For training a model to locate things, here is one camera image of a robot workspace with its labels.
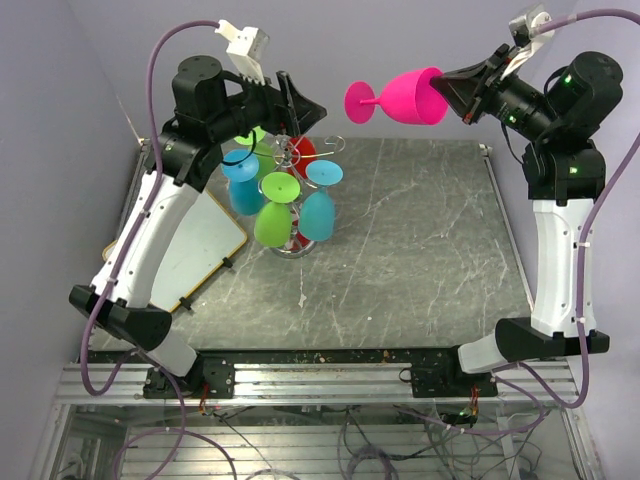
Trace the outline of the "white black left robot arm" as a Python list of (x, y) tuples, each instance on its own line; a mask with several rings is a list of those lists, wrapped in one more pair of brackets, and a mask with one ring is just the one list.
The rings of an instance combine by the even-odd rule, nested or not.
[(172, 80), (174, 115), (159, 135), (142, 177), (141, 197), (109, 261), (88, 285), (76, 285), (69, 302), (103, 330), (140, 350), (169, 373), (182, 397), (203, 387), (198, 355), (172, 333), (172, 316), (151, 304), (151, 290), (184, 216), (223, 161), (222, 146), (255, 127), (297, 137), (327, 115), (303, 96), (285, 71), (275, 83), (254, 83), (223, 69), (219, 60), (192, 56)]

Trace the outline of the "green plastic wine glass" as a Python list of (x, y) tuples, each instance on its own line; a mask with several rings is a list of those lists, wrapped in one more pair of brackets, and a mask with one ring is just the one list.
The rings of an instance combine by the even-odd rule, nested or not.
[(290, 238), (293, 219), (290, 205), (299, 197), (299, 181), (286, 172), (272, 172), (266, 175), (260, 189), (267, 203), (257, 214), (254, 237), (263, 246), (279, 248)]

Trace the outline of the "light green wine glass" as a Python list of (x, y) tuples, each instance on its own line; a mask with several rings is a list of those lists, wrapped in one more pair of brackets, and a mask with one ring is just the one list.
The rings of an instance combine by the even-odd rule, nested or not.
[(234, 138), (237, 144), (253, 150), (254, 155), (259, 160), (257, 178), (263, 178), (275, 168), (273, 150), (271, 146), (264, 141), (265, 137), (266, 132), (261, 127), (255, 127), (249, 135)]

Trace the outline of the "teal plastic wine glass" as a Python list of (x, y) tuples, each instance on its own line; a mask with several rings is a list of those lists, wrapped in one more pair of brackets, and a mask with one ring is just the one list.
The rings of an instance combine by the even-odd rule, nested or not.
[(316, 190), (301, 206), (298, 230), (311, 241), (323, 242), (332, 236), (336, 217), (335, 204), (327, 189), (343, 179), (343, 170), (333, 161), (316, 160), (307, 166), (306, 174)]

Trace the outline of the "blue plastic wine glass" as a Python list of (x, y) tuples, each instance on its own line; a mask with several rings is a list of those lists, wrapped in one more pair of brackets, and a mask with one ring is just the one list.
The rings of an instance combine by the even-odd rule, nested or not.
[(257, 214), (264, 205), (258, 189), (257, 156), (246, 149), (235, 149), (223, 158), (222, 172), (229, 180), (229, 200), (233, 210), (244, 216)]

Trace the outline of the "red plastic wine glass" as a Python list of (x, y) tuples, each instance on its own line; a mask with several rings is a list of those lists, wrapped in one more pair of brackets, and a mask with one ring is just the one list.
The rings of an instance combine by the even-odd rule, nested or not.
[(312, 141), (305, 137), (292, 137), (290, 144), (295, 146), (293, 151), (293, 163), (292, 167), (286, 169), (286, 172), (290, 175), (294, 173), (299, 174), (302, 178), (306, 179), (307, 166), (316, 160), (316, 149)]

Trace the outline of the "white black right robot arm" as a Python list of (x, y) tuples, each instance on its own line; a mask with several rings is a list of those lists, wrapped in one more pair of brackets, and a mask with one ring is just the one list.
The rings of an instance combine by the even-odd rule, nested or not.
[(536, 297), (527, 317), (504, 318), (492, 333), (458, 349), (440, 373), (450, 394), (465, 394), (476, 374), (511, 363), (604, 353), (590, 306), (588, 217), (605, 193), (606, 163), (592, 137), (623, 96), (623, 70), (612, 57), (586, 51), (556, 70), (542, 91), (513, 71), (515, 52), (431, 79), (466, 124), (488, 115), (527, 140), (522, 170), (537, 229)]

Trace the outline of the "pink plastic wine glass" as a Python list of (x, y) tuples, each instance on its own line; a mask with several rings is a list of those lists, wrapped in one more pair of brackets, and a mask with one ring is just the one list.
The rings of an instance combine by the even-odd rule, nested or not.
[(442, 75), (436, 67), (405, 72), (391, 80), (379, 94), (364, 81), (352, 83), (344, 96), (344, 110), (350, 121), (367, 123), (379, 107), (390, 119), (408, 125), (436, 125), (449, 105), (431, 86)]

